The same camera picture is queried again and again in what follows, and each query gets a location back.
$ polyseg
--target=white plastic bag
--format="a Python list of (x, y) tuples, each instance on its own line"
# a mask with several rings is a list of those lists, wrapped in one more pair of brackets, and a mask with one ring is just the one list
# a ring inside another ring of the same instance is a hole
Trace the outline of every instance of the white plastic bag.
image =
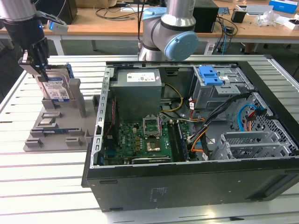
[(254, 22), (259, 26), (268, 26), (268, 25), (273, 25), (275, 26), (275, 20), (279, 17), (279, 14), (271, 11), (264, 12), (263, 15), (258, 15), (255, 19)]

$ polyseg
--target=blue box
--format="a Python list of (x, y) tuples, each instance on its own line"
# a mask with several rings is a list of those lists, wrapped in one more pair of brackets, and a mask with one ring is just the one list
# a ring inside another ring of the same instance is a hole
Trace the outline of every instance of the blue box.
[(293, 14), (296, 11), (296, 8), (298, 6), (297, 2), (288, 0), (271, 0), (269, 5), (273, 6), (273, 10), (291, 14)]

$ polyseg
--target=sticker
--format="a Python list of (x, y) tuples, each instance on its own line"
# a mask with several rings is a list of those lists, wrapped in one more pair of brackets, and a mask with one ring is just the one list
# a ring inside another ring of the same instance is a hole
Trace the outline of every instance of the sticker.
[(194, 110), (194, 103), (190, 102), (189, 105), (190, 105), (190, 110)]
[(150, 202), (161, 201), (166, 193), (167, 193), (167, 188), (152, 188), (150, 190), (149, 201)]
[(54, 134), (54, 131), (43, 131), (44, 134)]
[(202, 158), (203, 158), (205, 161), (208, 161), (208, 160), (209, 160), (209, 157), (208, 157), (205, 153), (202, 153)]
[(220, 80), (227, 80), (227, 81), (229, 80), (229, 78), (227, 76), (219, 76), (219, 79)]
[(44, 83), (44, 87), (50, 99), (57, 102), (70, 100), (69, 94), (63, 87), (63, 83), (64, 82), (60, 77), (49, 77), (48, 82)]
[(127, 82), (155, 82), (154, 72), (132, 72), (127, 74)]

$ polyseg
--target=blue plastic clip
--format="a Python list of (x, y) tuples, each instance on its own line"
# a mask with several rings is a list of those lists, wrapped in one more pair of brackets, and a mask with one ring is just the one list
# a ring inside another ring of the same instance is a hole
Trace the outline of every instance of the blue plastic clip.
[(199, 73), (204, 79), (205, 85), (222, 85), (223, 82), (218, 78), (217, 72), (211, 66), (200, 66)]

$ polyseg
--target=yellow wire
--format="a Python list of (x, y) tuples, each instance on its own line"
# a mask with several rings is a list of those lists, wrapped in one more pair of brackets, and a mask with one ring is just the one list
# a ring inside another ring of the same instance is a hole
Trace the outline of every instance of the yellow wire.
[(179, 97), (180, 97), (180, 99), (181, 99), (181, 102), (180, 102), (180, 104), (179, 104), (179, 106), (178, 106), (177, 108), (174, 108), (174, 109), (171, 109), (171, 110), (162, 110), (162, 111), (160, 111), (160, 112), (173, 112), (173, 111), (176, 111), (176, 110), (178, 110), (179, 108), (182, 107), (182, 105), (183, 105), (183, 97), (182, 97), (182, 95), (179, 93), (179, 91), (177, 91), (177, 89), (174, 88), (172, 85), (167, 84), (167, 83), (165, 83), (165, 85), (171, 87), (171, 88), (172, 88), (172, 89), (179, 95)]

